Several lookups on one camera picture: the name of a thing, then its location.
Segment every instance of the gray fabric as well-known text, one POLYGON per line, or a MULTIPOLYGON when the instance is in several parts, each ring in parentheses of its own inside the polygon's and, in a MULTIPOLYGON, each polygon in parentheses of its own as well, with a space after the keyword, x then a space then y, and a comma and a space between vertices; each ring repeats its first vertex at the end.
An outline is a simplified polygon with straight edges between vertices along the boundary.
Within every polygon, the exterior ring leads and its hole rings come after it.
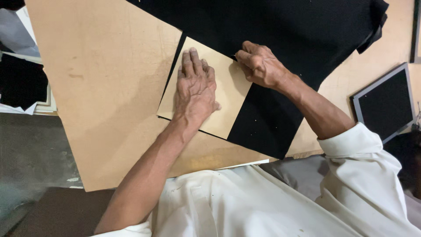
POLYGON ((15 11, 0 9, 0 41, 17 54, 40 57, 38 46, 15 11))
MULTIPOLYGON (((320 182, 329 171, 325 158, 314 155, 295 160, 261 164, 260 168, 311 200, 320 196, 320 182)), ((405 194, 408 220, 421 229, 421 200, 405 194)))

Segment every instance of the hand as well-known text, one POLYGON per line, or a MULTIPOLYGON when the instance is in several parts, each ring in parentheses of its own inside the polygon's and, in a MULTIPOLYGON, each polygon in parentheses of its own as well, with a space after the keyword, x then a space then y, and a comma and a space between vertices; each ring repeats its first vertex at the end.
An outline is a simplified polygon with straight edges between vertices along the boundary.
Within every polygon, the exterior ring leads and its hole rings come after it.
POLYGON ((199 60, 195 48, 183 52, 181 64, 173 119, 186 119, 188 123, 200 127, 215 110, 221 109, 215 101, 215 71, 205 59, 199 60))
POLYGON ((245 78, 260 86, 283 92, 287 80, 299 79, 286 69, 266 46, 244 41, 242 50, 238 51, 235 57, 244 71, 245 78))

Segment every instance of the person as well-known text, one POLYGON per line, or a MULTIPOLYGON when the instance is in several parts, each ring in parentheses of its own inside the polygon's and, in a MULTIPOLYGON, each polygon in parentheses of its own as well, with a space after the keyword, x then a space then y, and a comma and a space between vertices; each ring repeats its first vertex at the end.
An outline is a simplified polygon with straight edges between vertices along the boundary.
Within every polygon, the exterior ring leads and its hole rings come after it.
POLYGON ((382 150, 377 134, 308 87, 266 46, 246 41, 235 56, 247 80, 284 94, 318 136, 330 169, 321 195, 313 202, 254 165, 166 179, 201 124, 221 106, 214 69, 191 48, 178 69, 173 119, 124 177, 95 234, 421 236, 407 219, 397 178, 401 165, 382 150))

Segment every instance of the stain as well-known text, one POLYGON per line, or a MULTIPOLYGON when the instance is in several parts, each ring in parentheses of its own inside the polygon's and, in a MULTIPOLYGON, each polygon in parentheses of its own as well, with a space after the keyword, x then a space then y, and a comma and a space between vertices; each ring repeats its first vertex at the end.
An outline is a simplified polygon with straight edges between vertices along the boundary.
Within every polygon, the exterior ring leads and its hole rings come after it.
POLYGON ((76 75, 76 74, 69 74, 69 77, 71 78, 80 78, 80 79, 84 79, 83 75, 76 75))

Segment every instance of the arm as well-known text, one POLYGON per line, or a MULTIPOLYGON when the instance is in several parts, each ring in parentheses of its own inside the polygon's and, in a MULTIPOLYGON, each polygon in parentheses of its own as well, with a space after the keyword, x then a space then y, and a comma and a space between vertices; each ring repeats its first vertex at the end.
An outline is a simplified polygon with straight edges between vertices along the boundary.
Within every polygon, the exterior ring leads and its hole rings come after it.
POLYGON ((303 113, 326 153, 330 172, 316 203, 364 236, 419 236, 406 217, 400 163, 379 136, 288 71, 270 49, 243 43, 236 57, 246 78, 287 96, 303 113))
POLYGON ((124 177, 95 234, 123 229, 147 218, 176 158, 205 119, 220 107, 215 90, 213 68, 199 60, 196 49, 183 52, 173 119, 124 177))
POLYGON ((266 46, 246 41, 236 57, 248 81, 288 97, 303 113, 319 139, 334 137, 355 126, 355 122, 342 110, 286 69, 266 46))

